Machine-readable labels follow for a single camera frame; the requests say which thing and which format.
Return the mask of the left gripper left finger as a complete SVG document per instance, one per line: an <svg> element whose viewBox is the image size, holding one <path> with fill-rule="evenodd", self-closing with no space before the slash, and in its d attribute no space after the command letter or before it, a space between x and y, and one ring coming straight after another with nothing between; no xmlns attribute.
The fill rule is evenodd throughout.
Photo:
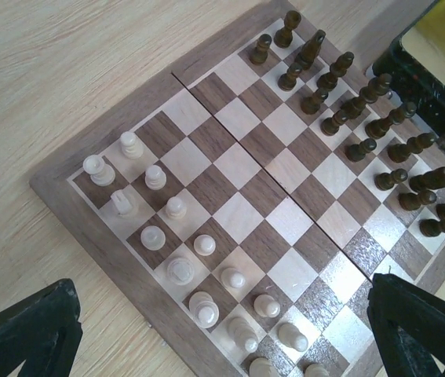
<svg viewBox="0 0 445 377"><path fill-rule="evenodd" d="M0 312L0 376L68 376L82 339L81 306L64 278Z"/></svg>

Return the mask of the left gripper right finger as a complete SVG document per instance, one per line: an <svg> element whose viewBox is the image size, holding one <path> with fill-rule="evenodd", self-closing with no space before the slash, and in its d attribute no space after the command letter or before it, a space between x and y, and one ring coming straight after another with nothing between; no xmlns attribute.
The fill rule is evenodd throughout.
<svg viewBox="0 0 445 377"><path fill-rule="evenodd" d="M389 376L445 376L445 301L376 273L367 316Z"/></svg>

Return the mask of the wooden chess board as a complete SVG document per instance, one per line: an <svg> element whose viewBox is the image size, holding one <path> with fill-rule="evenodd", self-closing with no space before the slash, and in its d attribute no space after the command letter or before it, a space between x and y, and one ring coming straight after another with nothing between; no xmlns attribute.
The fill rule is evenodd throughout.
<svg viewBox="0 0 445 377"><path fill-rule="evenodd" d="M367 296L371 277L392 273L430 293L445 280L445 234L427 237L419 223L436 219L434 206L404 210L399 194L407 183L379 190L378 174L397 168L387 151L418 135L410 120L393 126L363 160L347 159L349 145L366 138L365 126L391 111L384 98L364 108L333 136L321 122L367 84L350 68L312 115L301 101L338 58L324 42L313 65L289 92L280 75L294 62L314 27L305 18L287 48L275 33L284 25L286 1L269 1L238 20L117 103L84 131L58 148L31 178L31 187L127 298L199 376L246 376L258 357L269 359L281 376L302 376L321 364L332 376L374 376L381 369ZM268 59L250 54L269 34ZM126 158L119 138L134 132L144 145L139 159ZM95 185L83 170L98 155L115 171L108 186ZM145 171L160 166L166 185L149 189ZM123 190L138 206L120 217L111 194ZM169 198L187 205L180 220L166 216ZM150 251L142 230L158 226L164 246ZM194 241L207 234L216 250L202 256ZM195 267L191 283L172 284L168 263L176 257ZM227 289L221 272L234 267L244 287ZM211 328L194 322L189 299L205 291L219 307ZM275 318L254 310L258 295L281 305ZM244 318L258 337L248 353L228 333ZM308 339L304 352L278 338L292 323Z"/></svg>

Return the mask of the dark king piece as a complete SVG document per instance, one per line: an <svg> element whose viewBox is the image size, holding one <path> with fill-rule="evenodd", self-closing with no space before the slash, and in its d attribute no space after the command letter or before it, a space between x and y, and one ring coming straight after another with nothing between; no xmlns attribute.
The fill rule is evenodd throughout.
<svg viewBox="0 0 445 377"><path fill-rule="evenodd" d="M367 85L360 90L358 97L352 98L341 106L347 119L357 118L367 104L373 104L379 97L386 95L390 89L391 82L392 76L388 73L383 73L372 78Z"/></svg>

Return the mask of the gold tin box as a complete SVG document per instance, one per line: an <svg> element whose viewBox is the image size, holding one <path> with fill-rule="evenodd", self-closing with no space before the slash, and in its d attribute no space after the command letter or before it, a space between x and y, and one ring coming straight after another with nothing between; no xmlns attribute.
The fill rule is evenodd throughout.
<svg viewBox="0 0 445 377"><path fill-rule="evenodd" d="M399 102L414 102L414 121L439 137L445 152L445 1L434 1L367 70L389 73Z"/></svg>

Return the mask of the dark queen piece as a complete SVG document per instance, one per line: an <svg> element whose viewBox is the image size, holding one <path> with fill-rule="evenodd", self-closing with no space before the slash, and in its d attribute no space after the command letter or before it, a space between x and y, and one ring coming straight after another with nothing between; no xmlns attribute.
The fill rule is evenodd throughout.
<svg viewBox="0 0 445 377"><path fill-rule="evenodd" d="M405 119L411 118L417 111L414 102L402 103L398 108L392 109L389 114L382 119L375 119L365 126L368 137L374 140L384 137L391 126L401 124Z"/></svg>

